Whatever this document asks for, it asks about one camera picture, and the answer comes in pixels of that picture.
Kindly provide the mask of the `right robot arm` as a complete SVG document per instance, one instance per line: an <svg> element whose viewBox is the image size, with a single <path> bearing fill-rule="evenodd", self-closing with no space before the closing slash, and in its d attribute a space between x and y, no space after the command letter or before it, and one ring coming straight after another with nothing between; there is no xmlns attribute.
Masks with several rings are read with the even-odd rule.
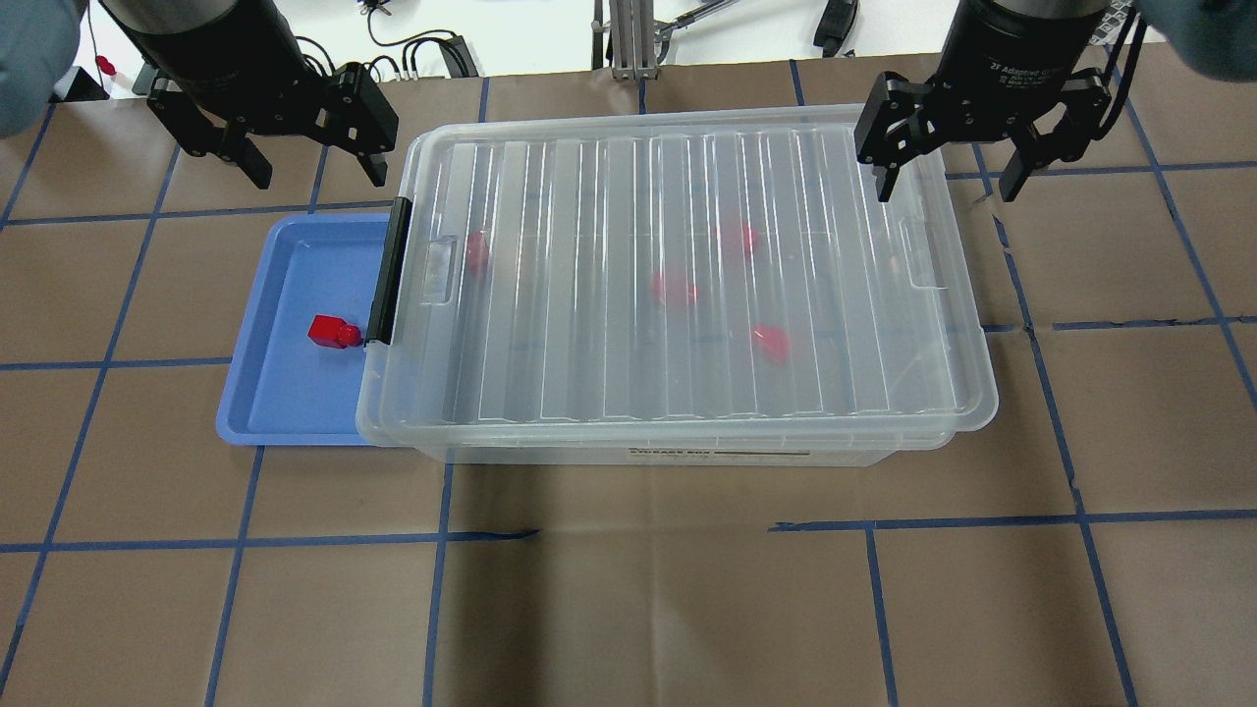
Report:
<svg viewBox="0 0 1257 707"><path fill-rule="evenodd" d="M947 143L1011 140L1001 198L1100 138L1112 78L1079 60L1105 1L962 1L929 81L880 73L854 127L854 148L886 203L903 167Z"/></svg>

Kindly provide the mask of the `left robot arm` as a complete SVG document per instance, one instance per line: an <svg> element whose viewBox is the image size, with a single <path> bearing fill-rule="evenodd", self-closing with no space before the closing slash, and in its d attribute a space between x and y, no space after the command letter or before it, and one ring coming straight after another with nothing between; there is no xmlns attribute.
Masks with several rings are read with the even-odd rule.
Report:
<svg viewBox="0 0 1257 707"><path fill-rule="evenodd" d="M398 117L370 69L317 69L272 1L106 1L156 69L145 103L185 153L214 156L258 189L273 167L256 136L342 148L375 187L387 180Z"/></svg>

